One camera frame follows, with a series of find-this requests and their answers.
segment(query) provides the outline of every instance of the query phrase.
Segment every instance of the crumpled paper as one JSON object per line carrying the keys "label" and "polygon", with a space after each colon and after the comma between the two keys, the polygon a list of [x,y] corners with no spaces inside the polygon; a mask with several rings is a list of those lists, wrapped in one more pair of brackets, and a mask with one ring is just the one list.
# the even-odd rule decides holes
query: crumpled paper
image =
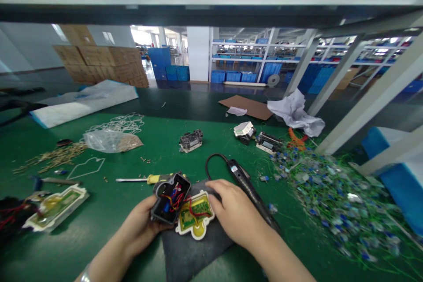
{"label": "crumpled paper", "polygon": [[267,108],[283,118],[287,126],[291,128],[302,128],[309,137],[318,137],[325,122],[321,118],[311,117],[304,111],[305,98],[298,89],[279,101],[267,102]]}
{"label": "crumpled paper", "polygon": [[237,115],[242,116],[245,115],[247,113],[246,109],[241,109],[241,108],[237,108],[237,107],[230,107],[227,111],[227,113],[233,114],[233,115]]}

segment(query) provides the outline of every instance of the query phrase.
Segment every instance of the dismantled device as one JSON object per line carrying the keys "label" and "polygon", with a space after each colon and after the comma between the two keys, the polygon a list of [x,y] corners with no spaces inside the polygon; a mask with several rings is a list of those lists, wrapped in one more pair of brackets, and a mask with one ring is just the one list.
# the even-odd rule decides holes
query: dismantled device
{"label": "dismantled device", "polygon": [[194,130],[194,132],[187,132],[180,140],[179,145],[181,148],[179,151],[189,153],[203,144],[203,132],[201,130]]}
{"label": "dismantled device", "polygon": [[206,235],[207,225],[215,218],[208,199],[208,193],[201,190],[182,205],[178,217],[176,232],[184,235],[191,233],[195,240],[201,240]]}
{"label": "dismantled device", "polygon": [[256,147],[270,154],[275,154],[283,148],[282,140],[263,131],[256,137],[256,142]]}
{"label": "dismantled device", "polygon": [[164,182],[156,183],[153,193],[157,196],[157,202],[151,209],[151,220],[173,225],[190,190],[191,183],[181,171]]}
{"label": "dismantled device", "polygon": [[248,145],[251,138],[256,134],[257,130],[251,121],[243,122],[234,128],[234,134],[241,143]]}
{"label": "dismantled device", "polygon": [[62,193],[52,194],[40,204],[40,212],[43,216],[40,217],[38,214],[32,215],[27,219],[22,228],[32,227],[34,231],[52,232],[88,196],[87,190],[78,187],[77,184],[69,186]]}

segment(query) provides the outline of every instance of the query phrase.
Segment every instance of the black cable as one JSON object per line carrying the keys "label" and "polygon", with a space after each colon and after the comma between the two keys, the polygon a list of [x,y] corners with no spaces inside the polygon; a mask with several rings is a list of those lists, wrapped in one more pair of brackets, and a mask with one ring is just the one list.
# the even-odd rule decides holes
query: black cable
{"label": "black cable", "polygon": [[220,153],[213,153],[212,155],[210,155],[208,158],[207,158],[207,160],[206,160],[206,175],[207,175],[207,178],[211,181],[212,180],[212,178],[210,177],[210,174],[208,173],[208,161],[212,158],[212,157],[214,157],[214,156],[220,156],[222,159],[224,159],[225,160],[225,162],[226,163],[228,163],[228,159],[226,158],[226,156],[224,156],[223,154],[220,154]]}

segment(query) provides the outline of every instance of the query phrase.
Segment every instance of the cardboard sheet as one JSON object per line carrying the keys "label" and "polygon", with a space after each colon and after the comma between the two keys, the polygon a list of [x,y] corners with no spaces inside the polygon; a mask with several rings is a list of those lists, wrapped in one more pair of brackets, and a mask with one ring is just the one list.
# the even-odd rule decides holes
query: cardboard sheet
{"label": "cardboard sheet", "polygon": [[219,101],[219,104],[222,104],[226,107],[236,107],[247,110],[247,115],[254,118],[267,120],[273,113],[267,108],[267,105],[255,100],[244,98],[238,95],[232,96],[231,98],[224,99]]}

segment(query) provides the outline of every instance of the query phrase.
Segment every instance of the white plastic bag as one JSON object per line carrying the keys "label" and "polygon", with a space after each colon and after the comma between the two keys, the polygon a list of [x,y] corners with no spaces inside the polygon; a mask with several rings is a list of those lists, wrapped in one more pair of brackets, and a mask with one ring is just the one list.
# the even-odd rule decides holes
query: white plastic bag
{"label": "white plastic bag", "polygon": [[85,133],[84,141],[89,148],[104,153],[126,152],[143,145],[136,135],[108,129]]}

